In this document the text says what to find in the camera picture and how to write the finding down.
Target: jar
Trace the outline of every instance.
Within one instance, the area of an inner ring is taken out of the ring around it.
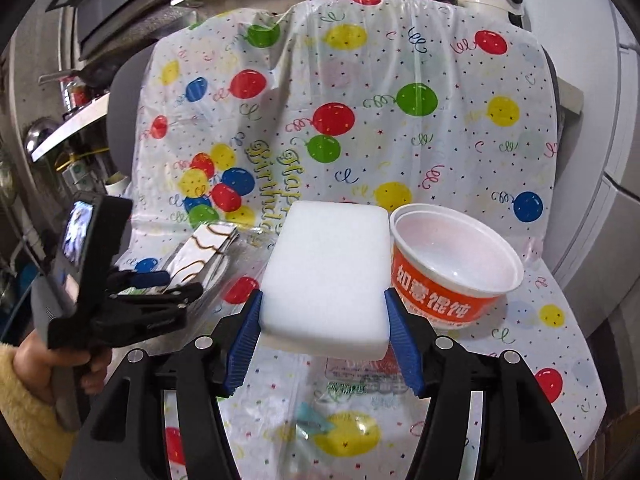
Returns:
[[[89,89],[80,78],[65,77],[62,83],[64,85],[63,100],[67,112],[84,106],[91,100]]]

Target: birthday tablecloth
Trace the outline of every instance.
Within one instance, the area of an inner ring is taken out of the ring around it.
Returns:
[[[131,267],[161,265],[203,221],[277,233],[300,199],[389,212],[436,203],[490,225],[521,255],[525,281],[449,335],[472,351],[521,352],[576,452],[589,445],[602,388],[539,260],[558,128],[530,33],[425,0],[309,0],[282,16],[239,9],[159,41],[136,127],[134,231],[121,259]],[[350,363],[259,343],[245,384],[220,402],[245,479],[402,478],[426,407],[392,354]],[[474,396],[462,478],[473,476],[481,410]],[[166,421],[178,480],[171,394]]]

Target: camera grip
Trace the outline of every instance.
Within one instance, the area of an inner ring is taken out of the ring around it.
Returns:
[[[67,431],[79,430],[91,409],[89,396],[80,387],[80,379],[90,371],[89,365],[54,367],[51,371],[56,414]]]

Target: blue balloon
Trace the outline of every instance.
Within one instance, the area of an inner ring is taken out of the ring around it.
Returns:
[[[513,212],[521,222],[533,222],[540,218],[544,206],[533,191],[523,191],[513,201]]]
[[[208,205],[209,207],[211,207],[211,200],[209,200],[208,196],[203,195],[203,196],[199,196],[197,198],[189,198],[189,197],[187,197],[183,201],[183,205],[184,205],[184,208],[186,209],[187,213],[189,211],[191,211],[197,205],[201,205],[201,204]]]
[[[155,258],[145,258],[136,263],[136,272],[151,272],[156,268],[158,260]]]
[[[255,187],[253,175],[243,168],[229,168],[226,170],[222,174],[222,183],[227,184],[238,195],[248,195]]]
[[[204,97],[207,92],[207,80],[203,77],[197,77],[187,85],[184,91],[187,101],[194,103]]]

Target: melamine sponge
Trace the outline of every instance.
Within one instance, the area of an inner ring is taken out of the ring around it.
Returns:
[[[390,246],[381,207],[295,202],[260,287],[262,341],[316,356],[382,359]]]

